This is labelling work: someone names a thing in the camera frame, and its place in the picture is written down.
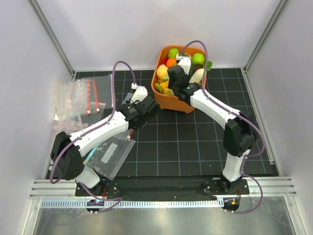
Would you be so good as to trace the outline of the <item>orange zipper clear bag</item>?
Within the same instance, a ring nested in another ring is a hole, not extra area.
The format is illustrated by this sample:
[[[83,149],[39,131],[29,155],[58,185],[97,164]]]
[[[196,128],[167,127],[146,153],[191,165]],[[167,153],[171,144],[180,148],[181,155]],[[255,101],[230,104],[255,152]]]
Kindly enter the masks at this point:
[[[125,134],[125,140],[130,141],[131,135],[135,129],[135,119],[138,117],[138,112],[135,109],[134,102],[132,102],[132,93],[128,93],[125,100],[117,108],[117,123],[120,129]]]

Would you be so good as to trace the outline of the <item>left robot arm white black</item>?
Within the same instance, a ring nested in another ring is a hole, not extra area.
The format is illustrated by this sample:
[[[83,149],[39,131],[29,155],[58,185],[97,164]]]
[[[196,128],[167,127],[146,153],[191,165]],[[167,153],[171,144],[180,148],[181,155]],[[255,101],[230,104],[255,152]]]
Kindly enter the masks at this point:
[[[86,186],[87,191],[98,196],[103,192],[103,183],[96,171],[83,163],[82,158],[96,145],[116,134],[137,130],[154,117],[160,105],[150,96],[142,101],[121,104],[105,119],[70,135],[62,131],[55,137],[50,158],[53,161],[49,176],[51,184],[61,179],[76,180]]]

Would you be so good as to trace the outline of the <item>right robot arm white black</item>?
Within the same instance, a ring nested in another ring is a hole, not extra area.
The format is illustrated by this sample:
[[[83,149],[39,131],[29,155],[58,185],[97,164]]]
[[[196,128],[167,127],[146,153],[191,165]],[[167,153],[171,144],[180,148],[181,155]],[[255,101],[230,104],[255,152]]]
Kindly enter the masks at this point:
[[[219,101],[203,90],[199,83],[189,83],[188,76],[181,66],[173,66],[167,73],[169,88],[173,90],[174,95],[180,101],[207,114],[224,130],[223,146],[227,157],[220,187],[226,194],[233,193],[242,179],[244,159],[256,142],[249,116]]]

